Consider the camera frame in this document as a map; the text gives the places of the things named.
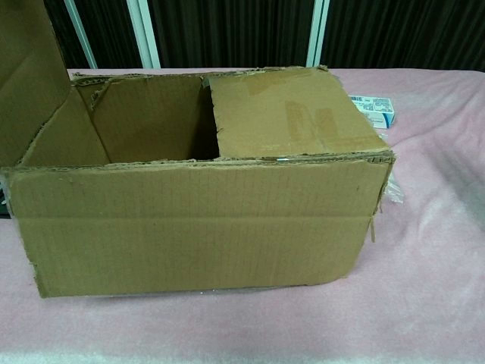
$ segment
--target corrugated cardboard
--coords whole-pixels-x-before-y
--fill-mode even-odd
[[[32,23],[2,34],[48,28],[41,3],[3,10]],[[326,69],[59,80],[33,84],[61,101],[31,108],[33,136],[2,159],[43,297],[318,284],[354,265],[394,155]]]

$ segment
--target box side panel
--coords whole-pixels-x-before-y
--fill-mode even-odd
[[[8,179],[50,297],[331,281],[354,264],[387,169],[165,166]]]
[[[109,159],[73,87],[66,102],[40,130],[23,157],[23,166],[104,165]]]
[[[0,2],[0,59],[0,166],[12,166],[70,88],[42,2]]]
[[[256,72],[210,80],[221,156],[388,149],[328,72]]]
[[[200,77],[113,80],[98,94],[93,120],[113,162],[219,156],[210,90]]]

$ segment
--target fuzzy pink cloth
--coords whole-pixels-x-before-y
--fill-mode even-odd
[[[348,93],[392,99],[384,132],[405,193],[404,204],[383,202],[377,242],[346,279],[42,300],[2,220],[0,362],[485,361],[485,74],[333,72]]]

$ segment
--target open cardboard box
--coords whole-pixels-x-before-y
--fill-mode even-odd
[[[394,154],[325,67],[71,85],[42,2],[1,4],[0,165],[41,296],[349,272]]]

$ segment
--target cardboard box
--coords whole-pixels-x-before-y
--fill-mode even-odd
[[[394,108],[387,97],[350,96],[357,109],[376,129],[389,129],[394,122]]]
[[[0,31],[0,165],[42,297],[352,268],[394,154],[326,68],[71,86],[42,2],[3,1]]]

